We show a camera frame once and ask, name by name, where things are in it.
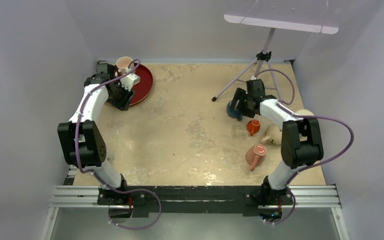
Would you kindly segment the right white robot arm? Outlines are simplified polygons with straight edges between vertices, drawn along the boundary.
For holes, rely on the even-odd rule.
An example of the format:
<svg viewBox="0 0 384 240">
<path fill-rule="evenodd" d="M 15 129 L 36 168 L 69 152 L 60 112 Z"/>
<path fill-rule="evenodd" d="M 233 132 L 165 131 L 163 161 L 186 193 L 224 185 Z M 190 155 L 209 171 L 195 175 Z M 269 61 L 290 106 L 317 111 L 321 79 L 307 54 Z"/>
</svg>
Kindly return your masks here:
<svg viewBox="0 0 384 240">
<path fill-rule="evenodd" d="M 235 90 L 229 110 L 242 117 L 266 117 L 281 131 L 281 162 L 264 178 L 259 193 L 254 196 L 264 206 L 286 196 L 290 182 L 299 171 L 323 158 L 323 142 L 319 121 L 313 115 L 300 116 L 273 95 L 267 95 L 260 79 L 248 80 L 246 87 Z"/>
</svg>

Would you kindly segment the white pinkish mug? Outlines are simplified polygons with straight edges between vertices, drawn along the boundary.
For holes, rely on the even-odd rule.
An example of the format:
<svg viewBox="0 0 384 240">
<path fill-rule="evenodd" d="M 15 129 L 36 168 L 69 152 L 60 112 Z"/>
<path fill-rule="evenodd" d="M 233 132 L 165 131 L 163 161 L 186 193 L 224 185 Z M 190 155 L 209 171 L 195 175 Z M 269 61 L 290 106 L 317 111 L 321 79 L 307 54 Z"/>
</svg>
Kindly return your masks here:
<svg viewBox="0 0 384 240">
<path fill-rule="evenodd" d="M 131 57 L 123 56 L 123 57 L 120 57 L 115 62 L 115 67 L 116 67 L 115 76 L 118 77 L 131 71 L 135 67 L 135 63 Z"/>
</svg>

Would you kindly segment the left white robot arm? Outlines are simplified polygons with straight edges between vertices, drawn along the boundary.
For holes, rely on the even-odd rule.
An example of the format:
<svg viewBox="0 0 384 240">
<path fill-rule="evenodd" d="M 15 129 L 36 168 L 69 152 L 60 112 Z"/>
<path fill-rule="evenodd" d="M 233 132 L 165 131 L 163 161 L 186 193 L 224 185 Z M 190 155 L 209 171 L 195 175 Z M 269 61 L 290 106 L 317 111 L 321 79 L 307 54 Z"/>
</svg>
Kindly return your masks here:
<svg viewBox="0 0 384 240">
<path fill-rule="evenodd" d="M 109 197 L 118 205 L 129 199 L 127 183 L 108 160 L 106 143 L 98 128 L 97 120 L 105 103 L 120 111 L 127 111 L 135 95 L 134 85 L 140 82 L 135 70 L 139 59 L 132 60 L 125 71 L 109 63 L 99 63 L 96 73 L 83 84 L 83 97 L 76 112 L 68 122 L 57 127 L 62 153 L 68 165 L 73 165 L 82 174 L 93 175 Z"/>
</svg>

